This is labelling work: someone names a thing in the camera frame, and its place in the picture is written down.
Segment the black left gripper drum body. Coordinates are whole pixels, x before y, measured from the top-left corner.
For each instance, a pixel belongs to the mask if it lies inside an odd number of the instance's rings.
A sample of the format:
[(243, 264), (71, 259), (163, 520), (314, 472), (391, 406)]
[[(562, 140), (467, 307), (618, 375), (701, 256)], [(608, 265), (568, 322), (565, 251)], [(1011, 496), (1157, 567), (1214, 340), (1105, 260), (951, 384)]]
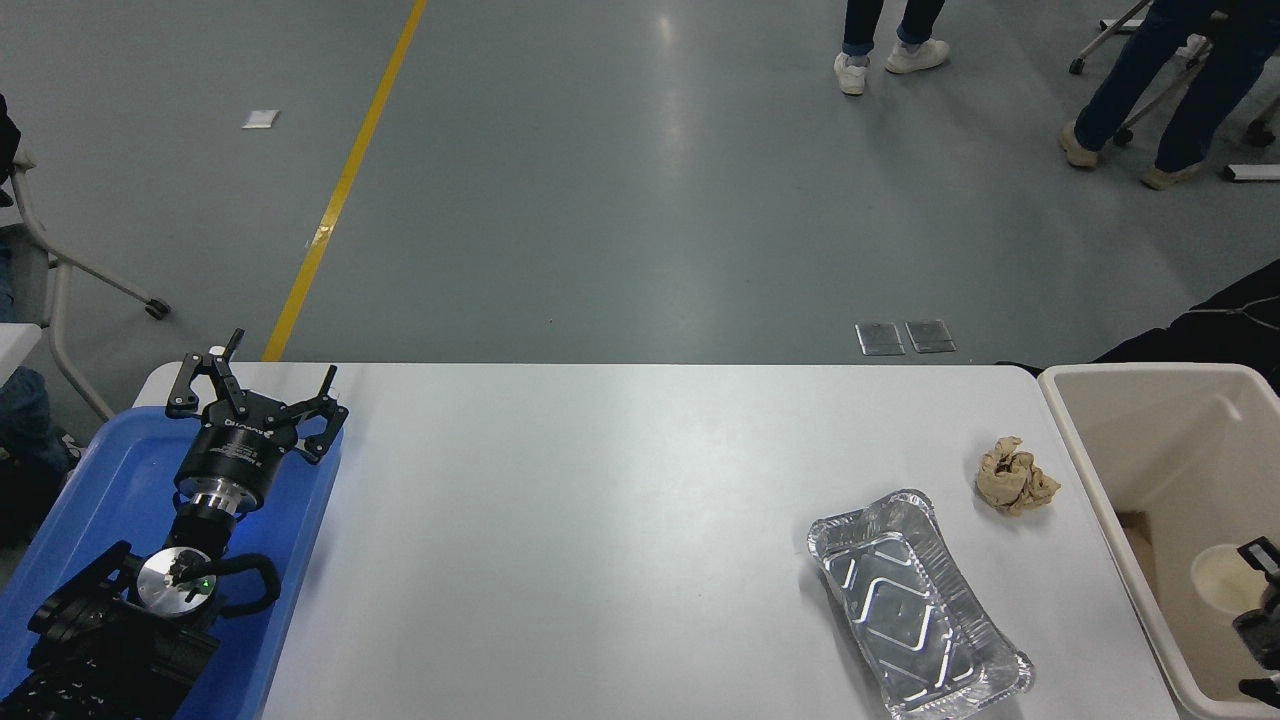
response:
[(285, 452), (298, 439), (301, 419), (282, 401), (256, 392), (247, 392), (242, 406), (247, 414), (237, 416), (232, 401), (216, 400), (198, 415), (197, 436), (175, 474), (183, 496), (219, 482), (250, 496), (270, 492)]

